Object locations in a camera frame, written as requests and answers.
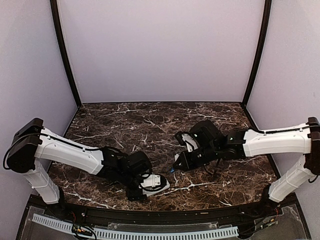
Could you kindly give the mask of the white battery cover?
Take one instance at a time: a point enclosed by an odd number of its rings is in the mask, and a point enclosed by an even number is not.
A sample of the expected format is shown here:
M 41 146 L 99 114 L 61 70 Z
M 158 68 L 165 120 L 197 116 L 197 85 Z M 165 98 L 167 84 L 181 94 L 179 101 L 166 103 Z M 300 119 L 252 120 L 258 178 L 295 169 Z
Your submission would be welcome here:
M 179 153 L 174 155 L 174 160 L 175 160 L 174 162 L 175 164 L 179 164 L 181 162 Z

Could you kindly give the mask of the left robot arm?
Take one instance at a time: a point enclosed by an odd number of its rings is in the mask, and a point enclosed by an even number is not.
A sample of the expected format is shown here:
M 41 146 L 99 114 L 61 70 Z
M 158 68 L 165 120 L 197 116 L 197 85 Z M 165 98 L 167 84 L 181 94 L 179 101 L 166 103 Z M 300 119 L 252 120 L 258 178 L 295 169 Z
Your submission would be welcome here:
M 70 206 L 43 170 L 39 159 L 51 160 L 88 172 L 126 187 L 130 201 L 145 199 L 160 185 L 160 177 L 152 173 L 147 155 L 141 151 L 131 155 L 111 147 L 90 147 L 61 137 L 34 118 L 15 133 L 3 158 L 3 168 L 23 174 L 45 203 L 60 218 L 67 218 Z

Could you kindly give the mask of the white remote control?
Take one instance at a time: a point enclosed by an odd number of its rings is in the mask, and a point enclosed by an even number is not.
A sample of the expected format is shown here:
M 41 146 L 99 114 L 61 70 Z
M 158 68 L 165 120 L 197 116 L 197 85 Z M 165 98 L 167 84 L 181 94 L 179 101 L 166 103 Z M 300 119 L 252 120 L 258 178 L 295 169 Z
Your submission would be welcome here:
M 170 187 L 170 183 L 165 180 L 162 181 L 161 184 L 157 187 L 147 187 L 146 190 L 143 190 L 143 193 L 146 194 L 148 197 L 159 194 L 165 190 L 168 190 Z

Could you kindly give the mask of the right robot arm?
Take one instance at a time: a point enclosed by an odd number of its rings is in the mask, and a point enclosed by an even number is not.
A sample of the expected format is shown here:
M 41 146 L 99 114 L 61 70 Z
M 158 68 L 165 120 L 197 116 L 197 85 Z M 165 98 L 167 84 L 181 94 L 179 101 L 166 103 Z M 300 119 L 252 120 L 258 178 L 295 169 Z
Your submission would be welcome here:
M 174 156 L 175 170 L 190 171 L 214 160 L 245 159 L 254 156 L 300 153 L 302 156 L 285 175 L 266 188 L 266 198 L 255 205 L 255 213 L 266 217 L 305 182 L 320 175 L 320 123 L 309 117 L 306 123 L 292 127 L 258 130 L 233 130 L 224 135 L 210 120 L 195 124 L 190 131 L 175 134 L 186 150 Z

